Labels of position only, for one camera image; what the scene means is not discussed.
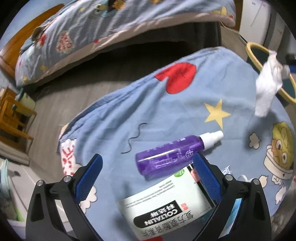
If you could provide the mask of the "white coltalin medicine box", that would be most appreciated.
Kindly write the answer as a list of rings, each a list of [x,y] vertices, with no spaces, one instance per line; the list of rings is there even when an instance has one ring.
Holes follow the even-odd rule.
[[[162,237],[215,207],[193,164],[156,185],[118,202],[138,240]]]

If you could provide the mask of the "purple spray bottle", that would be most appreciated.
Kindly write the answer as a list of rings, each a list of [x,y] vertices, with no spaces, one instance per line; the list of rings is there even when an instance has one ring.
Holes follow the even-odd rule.
[[[137,169],[145,178],[158,178],[192,163],[193,154],[208,150],[222,140],[222,131],[187,136],[135,155]]]

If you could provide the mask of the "silver medicine sachet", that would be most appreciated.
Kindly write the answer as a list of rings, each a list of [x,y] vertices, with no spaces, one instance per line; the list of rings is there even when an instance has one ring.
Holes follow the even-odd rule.
[[[224,169],[222,169],[221,172],[223,175],[231,175],[232,174],[229,165],[227,167],[225,167]]]

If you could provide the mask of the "yellow rimmed green trash bin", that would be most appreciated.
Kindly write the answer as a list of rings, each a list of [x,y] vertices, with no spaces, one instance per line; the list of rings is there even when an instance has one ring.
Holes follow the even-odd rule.
[[[264,63],[268,60],[269,49],[255,42],[248,42],[245,50],[247,52],[247,63],[259,74]],[[278,91],[277,97],[281,103],[295,105],[295,79],[290,73],[288,77],[282,79],[282,88]]]

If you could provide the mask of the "red strawberry snack bag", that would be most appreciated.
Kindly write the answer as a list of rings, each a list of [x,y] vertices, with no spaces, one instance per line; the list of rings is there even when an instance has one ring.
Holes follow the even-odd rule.
[[[149,238],[145,241],[163,241],[163,238],[162,237],[153,237],[153,238]]]

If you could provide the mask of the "wooden nightstand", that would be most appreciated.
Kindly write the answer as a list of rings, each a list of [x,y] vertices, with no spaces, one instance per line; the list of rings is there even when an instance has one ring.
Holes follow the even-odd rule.
[[[37,113],[16,100],[9,87],[1,88],[1,142],[27,153],[34,138],[28,134]]]

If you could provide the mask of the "small white green bin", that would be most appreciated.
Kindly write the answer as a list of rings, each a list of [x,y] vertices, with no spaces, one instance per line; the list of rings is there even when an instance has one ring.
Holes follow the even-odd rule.
[[[16,96],[16,100],[28,109],[35,109],[36,102],[25,92],[23,88]]]

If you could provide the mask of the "blue cartoon pillow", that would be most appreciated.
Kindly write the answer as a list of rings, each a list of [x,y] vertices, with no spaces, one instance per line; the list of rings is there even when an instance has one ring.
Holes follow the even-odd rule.
[[[257,77],[234,52],[208,48],[102,97],[70,121],[58,145],[64,174],[73,175],[95,154],[103,159],[80,204],[103,240],[138,240],[118,202],[181,170],[145,178],[135,155],[207,132],[224,134],[204,152],[208,161],[220,169],[229,165],[237,179],[259,179],[269,213],[276,214],[295,173],[295,130],[277,98],[266,117],[255,116]],[[163,240],[192,240],[209,213]]]

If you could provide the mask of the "wooden bed with headboard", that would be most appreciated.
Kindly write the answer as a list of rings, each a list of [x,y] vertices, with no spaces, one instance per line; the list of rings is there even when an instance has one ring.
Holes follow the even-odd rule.
[[[33,30],[41,25],[50,16],[56,14],[64,4],[58,4],[49,10],[43,12],[23,28],[21,28],[1,49],[1,68],[12,78],[15,78],[15,68],[19,57],[20,48],[24,44],[25,40],[28,39]]]

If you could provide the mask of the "blue cartoon duvet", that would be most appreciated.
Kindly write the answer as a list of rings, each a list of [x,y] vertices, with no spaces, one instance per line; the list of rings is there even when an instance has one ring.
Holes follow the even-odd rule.
[[[234,1],[72,1],[36,27],[20,49],[17,87],[36,83],[110,45],[190,22],[236,24]]]

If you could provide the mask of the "white air purifier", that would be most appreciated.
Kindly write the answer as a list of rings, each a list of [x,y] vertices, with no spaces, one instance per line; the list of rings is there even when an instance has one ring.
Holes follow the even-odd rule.
[[[239,28],[245,42],[255,42],[277,51],[287,25],[267,1],[243,1]]]

